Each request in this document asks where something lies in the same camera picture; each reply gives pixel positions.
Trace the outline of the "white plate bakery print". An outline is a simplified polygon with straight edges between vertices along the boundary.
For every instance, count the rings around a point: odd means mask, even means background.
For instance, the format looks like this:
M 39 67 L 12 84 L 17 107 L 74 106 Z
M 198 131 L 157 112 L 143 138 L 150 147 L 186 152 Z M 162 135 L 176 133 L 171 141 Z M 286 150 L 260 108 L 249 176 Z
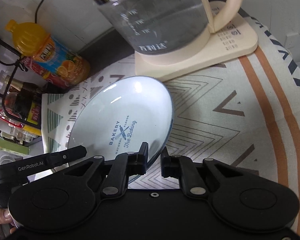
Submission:
M 151 167 L 166 145 L 173 119 L 173 100 L 163 83 L 147 76 L 128 77 L 90 100 L 75 121 L 68 148 L 82 145 L 86 158 L 102 155 L 109 161 L 138 152 L 146 142 Z

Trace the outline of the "patterned table cloth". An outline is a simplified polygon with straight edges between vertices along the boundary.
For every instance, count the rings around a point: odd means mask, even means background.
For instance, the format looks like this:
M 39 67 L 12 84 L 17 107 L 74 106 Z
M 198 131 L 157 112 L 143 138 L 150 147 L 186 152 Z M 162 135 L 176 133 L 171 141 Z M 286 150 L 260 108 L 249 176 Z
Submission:
M 254 53 L 168 81 L 170 154 L 213 158 L 292 189 L 300 200 L 300 68 L 266 26 Z M 300 211 L 293 225 L 300 235 Z

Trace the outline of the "dark soy sauce bottle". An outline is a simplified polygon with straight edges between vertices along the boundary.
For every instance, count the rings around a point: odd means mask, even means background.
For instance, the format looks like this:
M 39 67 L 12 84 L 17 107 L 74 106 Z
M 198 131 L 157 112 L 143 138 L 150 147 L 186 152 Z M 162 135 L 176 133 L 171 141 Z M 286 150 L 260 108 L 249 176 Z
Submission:
M 39 87 L 34 83 L 12 79 L 9 75 L 5 78 L 5 84 L 9 88 L 4 100 L 6 111 L 23 121 L 21 123 L 22 130 L 40 136 L 42 95 L 62 94 L 65 90 L 50 82 Z

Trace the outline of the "red cola can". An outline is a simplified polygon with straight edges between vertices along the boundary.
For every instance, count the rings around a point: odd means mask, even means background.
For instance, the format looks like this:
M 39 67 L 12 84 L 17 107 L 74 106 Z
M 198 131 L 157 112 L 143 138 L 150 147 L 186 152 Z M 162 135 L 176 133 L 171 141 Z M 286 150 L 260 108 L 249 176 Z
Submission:
M 52 72 L 46 70 L 37 62 L 35 62 L 31 57 L 23 57 L 21 59 L 21 63 L 26 68 L 40 75 L 45 81 L 50 82 L 61 89 L 67 90 L 70 87 L 69 84 L 65 82 L 61 77 L 59 77 L 57 74 L 53 74 Z

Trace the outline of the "orange juice bottle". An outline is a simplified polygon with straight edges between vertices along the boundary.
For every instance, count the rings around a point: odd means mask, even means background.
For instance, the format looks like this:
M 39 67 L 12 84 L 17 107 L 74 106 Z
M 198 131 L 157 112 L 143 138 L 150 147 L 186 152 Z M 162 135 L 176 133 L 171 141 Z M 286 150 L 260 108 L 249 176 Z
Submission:
M 66 83 L 76 85 L 88 77 L 88 61 L 59 43 L 41 25 L 10 20 L 5 29 L 12 34 L 13 45 L 21 55 L 31 58 Z

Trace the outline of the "white wall socket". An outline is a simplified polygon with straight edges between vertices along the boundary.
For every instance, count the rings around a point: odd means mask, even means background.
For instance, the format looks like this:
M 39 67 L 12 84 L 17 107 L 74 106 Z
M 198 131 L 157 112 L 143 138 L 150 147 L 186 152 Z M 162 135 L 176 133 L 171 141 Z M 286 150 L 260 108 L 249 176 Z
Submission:
M 292 49 L 296 46 L 299 39 L 299 33 L 290 32 L 286 34 L 285 38 L 285 48 Z

